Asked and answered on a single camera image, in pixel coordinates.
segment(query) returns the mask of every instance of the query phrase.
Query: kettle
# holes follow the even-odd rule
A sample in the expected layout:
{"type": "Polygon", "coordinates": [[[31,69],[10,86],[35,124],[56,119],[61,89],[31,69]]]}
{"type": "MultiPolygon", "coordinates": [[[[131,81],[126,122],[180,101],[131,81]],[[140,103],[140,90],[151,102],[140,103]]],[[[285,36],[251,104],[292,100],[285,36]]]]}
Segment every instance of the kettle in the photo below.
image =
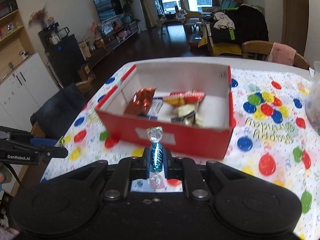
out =
{"type": "Polygon", "coordinates": [[[55,35],[55,36],[52,36],[49,39],[49,41],[52,45],[57,45],[60,42],[60,38],[57,35],[55,35]]]}

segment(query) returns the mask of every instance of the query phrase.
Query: red cardboard box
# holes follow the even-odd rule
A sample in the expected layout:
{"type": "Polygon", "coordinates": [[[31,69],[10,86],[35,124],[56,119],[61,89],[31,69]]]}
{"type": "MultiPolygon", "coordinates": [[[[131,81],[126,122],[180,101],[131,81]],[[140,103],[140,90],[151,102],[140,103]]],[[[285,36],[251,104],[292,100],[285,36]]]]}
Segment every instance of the red cardboard box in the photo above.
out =
{"type": "Polygon", "coordinates": [[[137,62],[100,101],[96,112],[115,138],[150,146],[146,129],[162,126],[164,135],[160,142],[171,151],[221,160],[235,127],[230,66],[185,59],[167,64],[150,60],[137,62]],[[204,127],[170,123],[174,106],[167,103],[162,105],[157,121],[124,115],[135,93],[147,87],[156,88],[155,97],[175,91],[204,91],[206,96],[198,109],[204,127]]]}

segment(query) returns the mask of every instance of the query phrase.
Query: balloon print tablecloth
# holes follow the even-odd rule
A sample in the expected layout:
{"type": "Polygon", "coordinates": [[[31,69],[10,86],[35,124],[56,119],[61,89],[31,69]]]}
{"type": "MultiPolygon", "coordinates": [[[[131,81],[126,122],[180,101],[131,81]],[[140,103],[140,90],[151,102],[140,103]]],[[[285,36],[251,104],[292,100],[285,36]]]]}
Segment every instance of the balloon print tablecloth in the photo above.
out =
{"type": "MultiPolygon", "coordinates": [[[[42,180],[100,159],[115,164],[122,158],[142,155],[143,147],[112,138],[94,111],[127,68],[117,71],[79,114],[64,137],[69,156],[52,159],[42,180]]],[[[318,239],[320,136],[311,128],[304,110],[311,82],[293,73],[239,69],[232,69],[232,78],[237,125],[223,163],[293,191],[302,205],[295,233],[301,239],[318,239]]],[[[206,161],[193,159],[199,164],[206,161]]],[[[178,180],[164,182],[165,188],[156,191],[182,190],[178,180]]],[[[132,190],[155,191],[147,180],[134,181],[132,190]]]]}

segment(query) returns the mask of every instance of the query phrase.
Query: flower vase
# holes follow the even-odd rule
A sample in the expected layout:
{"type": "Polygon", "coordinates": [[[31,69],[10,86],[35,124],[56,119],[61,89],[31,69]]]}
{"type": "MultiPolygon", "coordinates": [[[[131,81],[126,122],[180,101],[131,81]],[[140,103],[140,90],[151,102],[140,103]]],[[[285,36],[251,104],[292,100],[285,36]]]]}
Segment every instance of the flower vase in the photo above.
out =
{"type": "Polygon", "coordinates": [[[48,27],[45,21],[41,21],[41,27],[42,29],[45,29],[46,27],[48,27]]]}

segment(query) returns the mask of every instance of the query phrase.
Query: white cabinet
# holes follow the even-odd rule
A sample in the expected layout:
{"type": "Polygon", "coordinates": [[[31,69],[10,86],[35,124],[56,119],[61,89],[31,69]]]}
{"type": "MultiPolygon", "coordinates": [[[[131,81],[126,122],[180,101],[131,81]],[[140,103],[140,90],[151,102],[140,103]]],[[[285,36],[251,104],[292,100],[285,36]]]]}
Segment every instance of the white cabinet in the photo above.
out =
{"type": "Polygon", "coordinates": [[[14,129],[19,129],[19,126],[9,116],[5,109],[0,105],[0,126],[6,126],[14,129]]]}
{"type": "Polygon", "coordinates": [[[0,84],[0,125],[31,131],[30,117],[59,91],[38,53],[0,84]]]}
{"type": "Polygon", "coordinates": [[[30,116],[40,106],[15,71],[0,85],[0,104],[21,130],[31,131],[30,116]]]}
{"type": "Polygon", "coordinates": [[[59,91],[38,53],[23,63],[16,74],[39,106],[59,91]]]}

